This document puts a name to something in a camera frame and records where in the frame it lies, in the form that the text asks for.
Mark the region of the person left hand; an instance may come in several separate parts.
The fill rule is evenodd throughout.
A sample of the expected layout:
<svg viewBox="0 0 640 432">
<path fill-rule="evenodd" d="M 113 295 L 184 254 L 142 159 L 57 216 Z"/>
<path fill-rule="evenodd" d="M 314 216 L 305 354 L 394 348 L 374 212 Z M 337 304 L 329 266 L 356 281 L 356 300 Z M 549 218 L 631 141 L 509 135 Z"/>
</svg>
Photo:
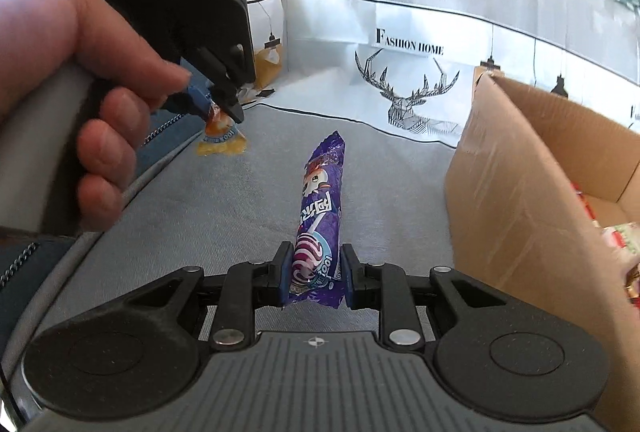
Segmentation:
<svg viewBox="0 0 640 432">
<path fill-rule="evenodd" d="M 160 58 L 105 0 L 1 0 L 3 115 L 70 60 L 115 85 L 104 97 L 98 116 L 87 122 L 101 118 L 114 90 L 144 82 L 157 84 L 175 64 Z M 172 94 L 164 95 L 150 110 L 142 131 L 126 129 L 125 134 L 136 143 L 134 169 L 136 151 L 148 133 L 152 112 Z"/>
</svg>

